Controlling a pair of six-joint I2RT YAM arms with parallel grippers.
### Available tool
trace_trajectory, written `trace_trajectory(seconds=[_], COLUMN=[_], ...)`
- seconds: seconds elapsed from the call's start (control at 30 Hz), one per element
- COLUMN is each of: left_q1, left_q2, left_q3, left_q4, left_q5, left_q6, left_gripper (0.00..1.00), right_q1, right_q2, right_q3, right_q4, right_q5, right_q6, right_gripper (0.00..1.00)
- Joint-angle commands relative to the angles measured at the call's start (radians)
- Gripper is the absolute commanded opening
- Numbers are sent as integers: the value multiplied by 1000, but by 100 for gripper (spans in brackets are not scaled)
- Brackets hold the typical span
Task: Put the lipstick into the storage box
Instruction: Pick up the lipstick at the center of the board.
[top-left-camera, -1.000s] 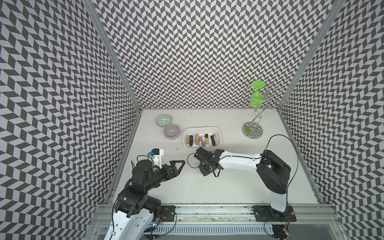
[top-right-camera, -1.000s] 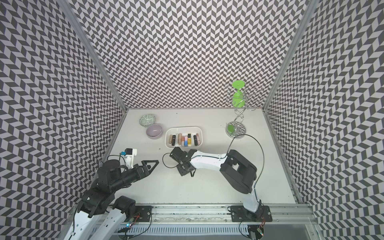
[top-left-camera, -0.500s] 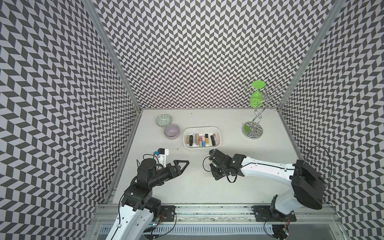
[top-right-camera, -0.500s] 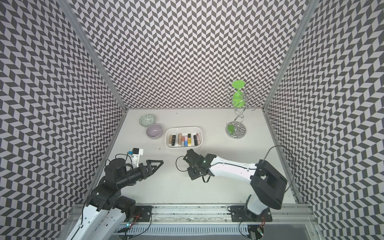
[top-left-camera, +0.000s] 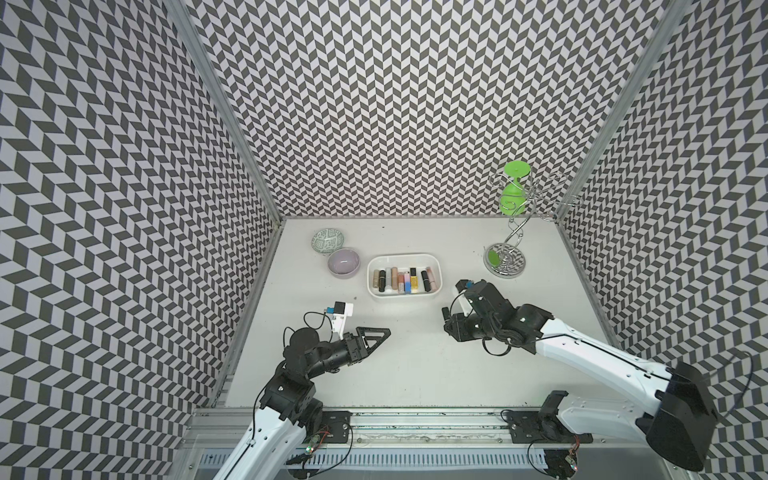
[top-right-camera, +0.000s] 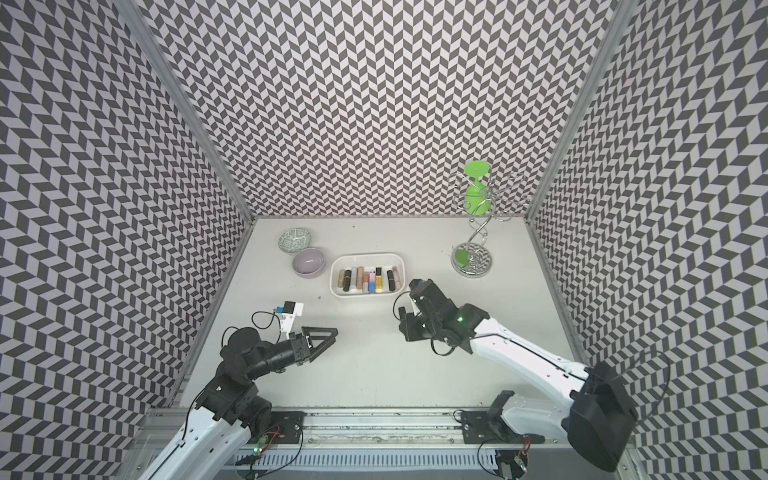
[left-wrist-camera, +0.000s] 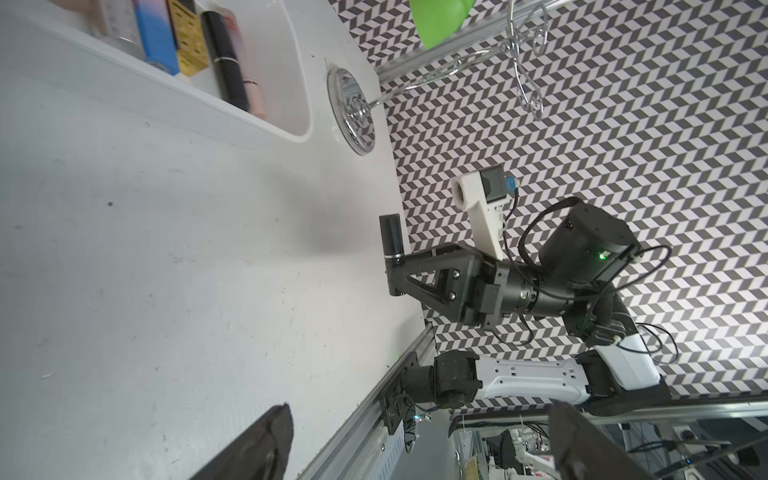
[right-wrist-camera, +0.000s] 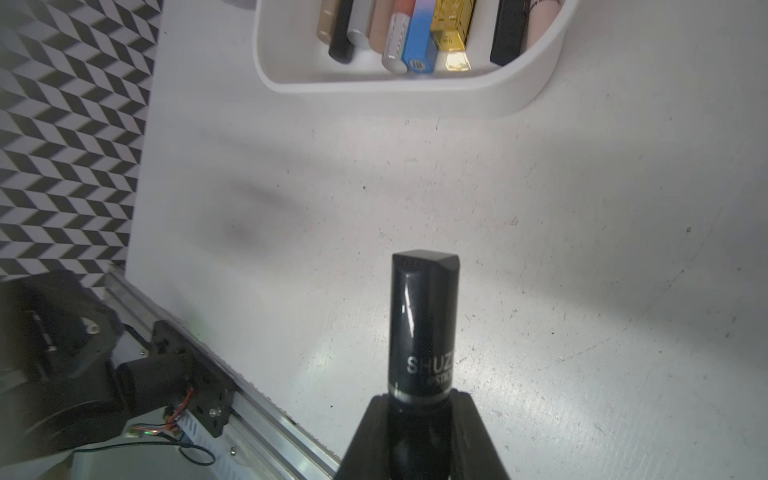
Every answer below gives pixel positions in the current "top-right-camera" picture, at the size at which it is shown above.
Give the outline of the pink lip gloss tube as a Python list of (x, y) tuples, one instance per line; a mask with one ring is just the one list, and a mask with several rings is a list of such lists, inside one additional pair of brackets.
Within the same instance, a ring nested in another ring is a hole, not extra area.
[(402, 281), (401, 281), (401, 278), (400, 278), (400, 273), (399, 273), (398, 268), (396, 266), (393, 266), (392, 272), (393, 272), (393, 279), (394, 279), (395, 289), (396, 290), (400, 290), (402, 288)]

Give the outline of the black lipstick with text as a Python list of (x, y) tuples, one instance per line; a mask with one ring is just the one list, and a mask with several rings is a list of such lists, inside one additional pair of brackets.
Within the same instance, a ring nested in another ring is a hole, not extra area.
[(392, 270), (388, 270), (386, 272), (386, 275), (387, 275), (388, 290), (390, 292), (395, 292), (396, 291), (396, 281), (395, 281), (395, 278), (394, 278), (394, 272)]

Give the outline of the black and gold square lipstick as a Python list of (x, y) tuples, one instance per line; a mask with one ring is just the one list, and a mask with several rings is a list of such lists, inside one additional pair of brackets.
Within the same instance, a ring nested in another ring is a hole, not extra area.
[(375, 293), (380, 294), (384, 292), (384, 278), (383, 278), (383, 268), (382, 267), (376, 267), (374, 271), (374, 288)]

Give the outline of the beige matte lipstick tube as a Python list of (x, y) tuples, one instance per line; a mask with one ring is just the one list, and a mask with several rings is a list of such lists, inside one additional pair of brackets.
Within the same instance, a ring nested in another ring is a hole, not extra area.
[(365, 270), (362, 266), (358, 266), (356, 273), (356, 288), (362, 291), (364, 287)]

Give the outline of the black lipstick gold band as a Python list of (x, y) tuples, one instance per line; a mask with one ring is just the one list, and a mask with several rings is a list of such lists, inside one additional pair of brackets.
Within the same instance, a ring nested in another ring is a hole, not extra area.
[(346, 269), (344, 271), (344, 278), (343, 278), (343, 284), (342, 284), (342, 289), (344, 292), (348, 292), (350, 290), (351, 283), (352, 283), (352, 270)]

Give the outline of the white plastic storage box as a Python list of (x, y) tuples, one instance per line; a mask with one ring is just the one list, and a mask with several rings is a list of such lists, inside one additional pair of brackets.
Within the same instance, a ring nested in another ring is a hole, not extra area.
[(332, 263), (329, 287), (341, 299), (395, 296), (406, 287), (405, 263), (395, 253), (343, 255)]

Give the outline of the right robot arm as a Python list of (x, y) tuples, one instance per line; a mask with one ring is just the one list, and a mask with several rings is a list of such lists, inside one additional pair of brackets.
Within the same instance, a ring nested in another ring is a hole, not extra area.
[(565, 440), (592, 466), (618, 469), (639, 414), (613, 366), (588, 366), (549, 352), (471, 304), (437, 308), (419, 299), (413, 307), (395, 311), (407, 341), (442, 342), (451, 351), (493, 360), (544, 394), (542, 400), (499, 396), (496, 414), (509, 432)]

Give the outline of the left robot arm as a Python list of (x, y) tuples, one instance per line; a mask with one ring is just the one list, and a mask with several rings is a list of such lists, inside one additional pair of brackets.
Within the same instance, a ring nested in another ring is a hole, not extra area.
[(140, 475), (142, 479), (212, 479), (272, 424), (272, 404), (256, 380), (292, 365), (311, 363), (336, 341), (336, 328), (304, 327), (271, 343), (254, 327), (232, 333), (220, 350), (215, 375), (187, 410), (184, 422)]

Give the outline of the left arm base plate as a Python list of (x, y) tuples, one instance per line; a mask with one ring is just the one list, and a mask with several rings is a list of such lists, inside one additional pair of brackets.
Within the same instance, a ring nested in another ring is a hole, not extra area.
[(271, 423), (261, 435), (253, 440), (259, 446), (299, 445), (303, 435), (306, 413), (299, 410), (276, 411), (271, 414)]

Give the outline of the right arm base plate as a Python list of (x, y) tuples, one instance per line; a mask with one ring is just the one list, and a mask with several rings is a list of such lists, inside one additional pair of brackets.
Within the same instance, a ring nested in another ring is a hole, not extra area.
[(500, 418), (489, 418), (486, 411), (454, 410), (454, 420), (460, 425), (463, 442), (469, 445), (489, 443), (522, 444), (526, 439), (532, 444), (543, 444), (541, 435), (522, 435), (513, 432)]

